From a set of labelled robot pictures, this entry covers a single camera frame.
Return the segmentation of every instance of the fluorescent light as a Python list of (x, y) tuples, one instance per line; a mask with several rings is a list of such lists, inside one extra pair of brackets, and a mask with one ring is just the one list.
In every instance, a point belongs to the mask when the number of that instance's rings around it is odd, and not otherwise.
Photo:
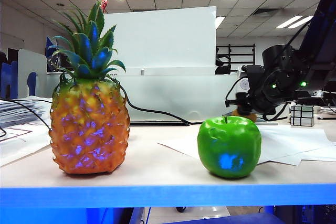
[(215, 21), (215, 26), (216, 29), (219, 27), (219, 25), (222, 23), (222, 21), (224, 20), (225, 17), (217, 17), (216, 21)]
[(298, 26), (301, 26), (302, 24), (308, 22), (309, 20), (311, 20), (313, 16), (308, 16), (307, 18), (304, 18), (296, 23), (294, 23), (293, 25), (289, 26), (288, 28), (295, 28), (295, 27), (298, 27)]
[(292, 24), (293, 22), (297, 21), (298, 19), (302, 18), (302, 16), (295, 16), (289, 20), (287, 20), (286, 22), (283, 22), (281, 25), (277, 26), (277, 28), (284, 28), (290, 24)]

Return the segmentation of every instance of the white partition board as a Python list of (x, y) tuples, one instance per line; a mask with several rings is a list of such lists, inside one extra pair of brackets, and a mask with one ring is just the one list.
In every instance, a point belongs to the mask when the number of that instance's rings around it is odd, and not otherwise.
[(214, 66), (216, 7), (105, 14), (126, 68)]

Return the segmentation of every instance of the pineapple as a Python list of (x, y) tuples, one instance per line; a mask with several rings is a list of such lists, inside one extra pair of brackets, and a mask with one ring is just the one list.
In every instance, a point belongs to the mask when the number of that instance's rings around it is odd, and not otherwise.
[(67, 55), (74, 72), (63, 73), (52, 95), (50, 110), (52, 152), (59, 168), (68, 174), (91, 174), (114, 171), (123, 161), (129, 137), (130, 118), (126, 98), (120, 94), (119, 82), (108, 79), (108, 72), (121, 61), (110, 61), (115, 26), (100, 37), (104, 27), (103, 12), (97, 2), (88, 19), (77, 9), (76, 19), (64, 15), (76, 32), (57, 22), (68, 33), (71, 42), (62, 36), (69, 49), (61, 46), (54, 54)]

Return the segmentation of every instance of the paper sheet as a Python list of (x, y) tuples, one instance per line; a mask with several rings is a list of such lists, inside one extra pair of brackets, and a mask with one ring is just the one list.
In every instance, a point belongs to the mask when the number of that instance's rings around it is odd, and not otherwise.
[[(258, 128), (262, 135), (258, 164), (275, 161), (299, 165), (303, 159), (336, 162), (336, 142), (329, 141), (324, 130), (293, 128), (286, 125), (260, 125)], [(157, 143), (199, 159), (197, 135)]]

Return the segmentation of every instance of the white table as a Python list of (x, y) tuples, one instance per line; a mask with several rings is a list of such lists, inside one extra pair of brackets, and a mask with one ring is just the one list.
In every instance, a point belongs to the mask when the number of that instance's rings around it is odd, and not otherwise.
[[(336, 141), (335, 121), (317, 121)], [(124, 163), (112, 174), (70, 176), (51, 149), (1, 168), (0, 207), (260, 206), (336, 203), (336, 163), (258, 165), (243, 179), (211, 175), (199, 160), (156, 144), (197, 135), (189, 127), (131, 127)]]

